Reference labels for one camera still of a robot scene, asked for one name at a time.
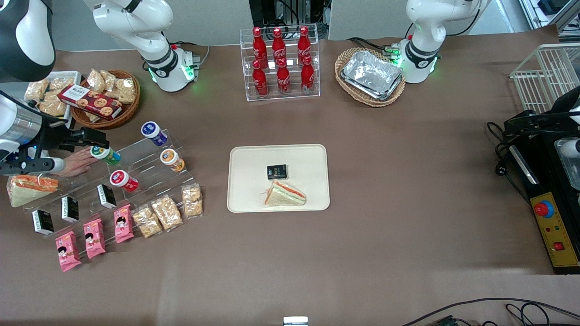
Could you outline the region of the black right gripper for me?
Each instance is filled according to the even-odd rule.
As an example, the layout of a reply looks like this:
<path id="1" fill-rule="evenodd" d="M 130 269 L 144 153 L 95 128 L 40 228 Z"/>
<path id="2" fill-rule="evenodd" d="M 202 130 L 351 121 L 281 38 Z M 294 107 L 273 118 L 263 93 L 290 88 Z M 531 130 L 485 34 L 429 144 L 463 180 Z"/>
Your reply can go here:
<path id="1" fill-rule="evenodd" d="M 70 130 L 62 118 L 42 113 L 38 109 L 31 107 L 31 105 L 28 105 L 28 111 L 31 115 L 31 127 L 29 127 L 28 132 L 29 153 L 52 149 L 73 152 L 75 151 L 75 147 L 81 146 L 110 146 L 104 132 L 91 128 Z"/>

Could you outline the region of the bare human hand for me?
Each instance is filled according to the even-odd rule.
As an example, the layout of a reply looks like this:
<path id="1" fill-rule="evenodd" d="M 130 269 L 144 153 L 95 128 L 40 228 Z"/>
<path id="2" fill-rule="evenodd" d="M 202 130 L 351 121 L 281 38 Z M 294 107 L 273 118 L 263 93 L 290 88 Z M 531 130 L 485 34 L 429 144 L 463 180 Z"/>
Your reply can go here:
<path id="1" fill-rule="evenodd" d="M 68 157 L 63 159 L 65 163 L 65 168 L 54 175 L 59 177 L 74 177 L 86 173 L 91 169 L 91 165 L 98 160 L 91 154 L 91 149 L 89 147 L 80 150 L 79 152 L 74 152 Z"/>

